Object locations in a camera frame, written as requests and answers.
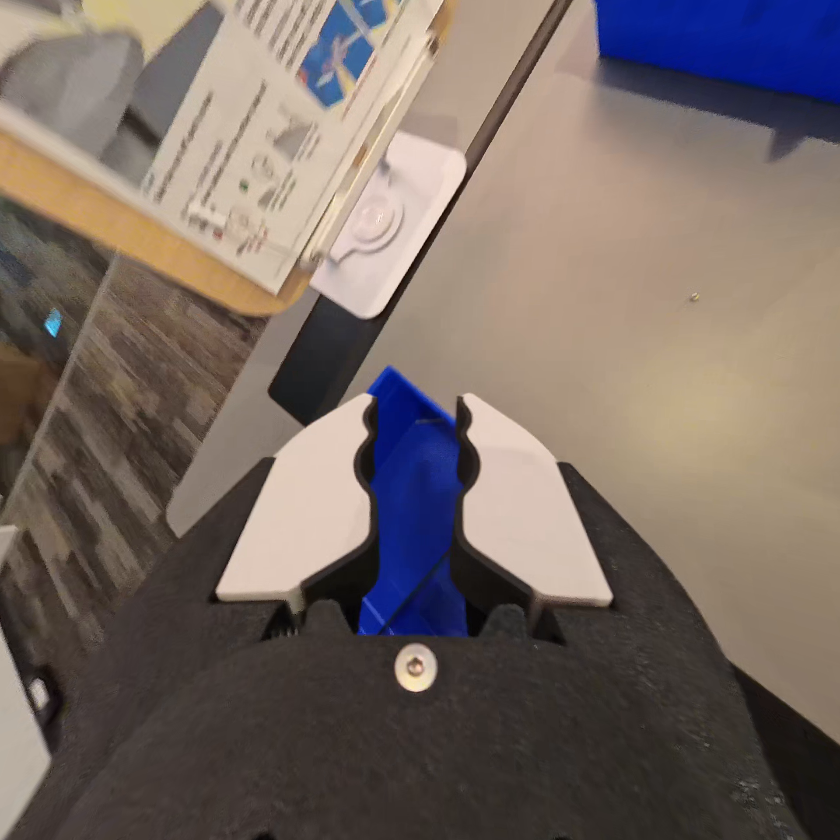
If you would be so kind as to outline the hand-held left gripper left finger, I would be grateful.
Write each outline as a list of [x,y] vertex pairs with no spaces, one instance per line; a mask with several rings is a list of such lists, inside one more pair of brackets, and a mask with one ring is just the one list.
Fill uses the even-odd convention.
[[333,601],[353,633],[380,572],[378,402],[362,394],[279,449],[216,585],[220,602],[278,602],[301,624]]

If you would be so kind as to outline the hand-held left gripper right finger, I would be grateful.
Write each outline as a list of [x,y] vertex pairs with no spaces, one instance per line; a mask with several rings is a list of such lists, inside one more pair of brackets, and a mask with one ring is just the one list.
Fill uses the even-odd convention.
[[553,609],[606,609],[613,590],[551,451],[474,393],[458,397],[451,579],[477,634],[499,606],[547,634]]

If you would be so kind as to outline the blue plastic bin with divider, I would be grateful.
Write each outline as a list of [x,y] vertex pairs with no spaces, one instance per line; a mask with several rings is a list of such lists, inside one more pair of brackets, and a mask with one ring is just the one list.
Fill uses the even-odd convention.
[[391,366],[368,393],[377,401],[380,569],[359,634],[466,637],[466,600],[449,569],[462,487],[455,420]]

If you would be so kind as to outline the black textured pad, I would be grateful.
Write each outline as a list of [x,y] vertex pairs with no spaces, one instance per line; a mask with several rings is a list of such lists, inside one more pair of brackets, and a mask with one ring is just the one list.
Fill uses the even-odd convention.
[[774,693],[733,670],[773,777],[813,839],[839,838],[839,745]]
[[319,297],[268,386],[269,398],[302,426],[331,412],[386,320],[362,320]]

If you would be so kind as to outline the instruction sheet on stand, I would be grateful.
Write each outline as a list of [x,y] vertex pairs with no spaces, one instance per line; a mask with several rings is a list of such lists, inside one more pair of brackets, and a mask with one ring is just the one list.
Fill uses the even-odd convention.
[[2,196],[229,310],[270,315],[323,263],[383,245],[403,210],[373,186],[392,139],[327,255],[280,300],[161,221],[144,181],[236,3],[1,2]]

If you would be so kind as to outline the printed instruction poster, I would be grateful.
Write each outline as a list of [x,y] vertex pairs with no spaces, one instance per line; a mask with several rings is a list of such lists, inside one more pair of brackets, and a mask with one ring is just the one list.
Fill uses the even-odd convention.
[[455,2],[237,2],[143,184],[179,235],[282,299],[327,255]]

